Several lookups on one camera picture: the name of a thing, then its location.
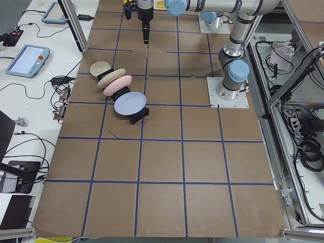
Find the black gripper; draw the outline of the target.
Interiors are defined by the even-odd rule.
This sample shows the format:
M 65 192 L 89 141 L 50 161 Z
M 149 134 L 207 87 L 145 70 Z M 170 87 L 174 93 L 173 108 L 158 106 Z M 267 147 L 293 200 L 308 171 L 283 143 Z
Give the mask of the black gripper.
M 141 21 L 151 21 L 153 19 L 153 0 L 137 0 L 138 18 Z M 143 41 L 149 44 L 150 23 L 142 22 Z

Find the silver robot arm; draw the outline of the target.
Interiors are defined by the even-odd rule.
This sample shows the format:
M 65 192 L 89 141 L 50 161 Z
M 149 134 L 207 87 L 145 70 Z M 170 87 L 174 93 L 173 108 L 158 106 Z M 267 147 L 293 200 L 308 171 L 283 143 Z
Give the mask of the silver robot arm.
M 223 23 L 224 12 L 201 12 L 200 15 L 206 25 L 219 25 Z
M 226 71 L 229 62 L 241 57 L 247 36 L 257 16 L 272 11 L 279 1 L 164 1 L 166 11 L 174 17 L 193 12 L 228 12 L 235 13 L 236 20 L 229 37 L 219 54 L 219 61 Z

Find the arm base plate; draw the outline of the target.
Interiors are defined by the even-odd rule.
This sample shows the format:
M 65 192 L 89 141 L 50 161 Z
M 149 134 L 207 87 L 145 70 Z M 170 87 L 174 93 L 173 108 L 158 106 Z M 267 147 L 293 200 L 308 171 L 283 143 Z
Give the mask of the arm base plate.
M 223 16 L 223 23 L 219 25 L 206 25 L 204 20 L 201 18 L 201 12 L 198 15 L 199 28 L 201 33 L 215 33 L 215 34 L 230 34 L 228 17 Z
M 239 90 L 230 91 L 223 86 L 223 77 L 207 77 L 211 108 L 248 109 L 249 103 L 244 83 Z

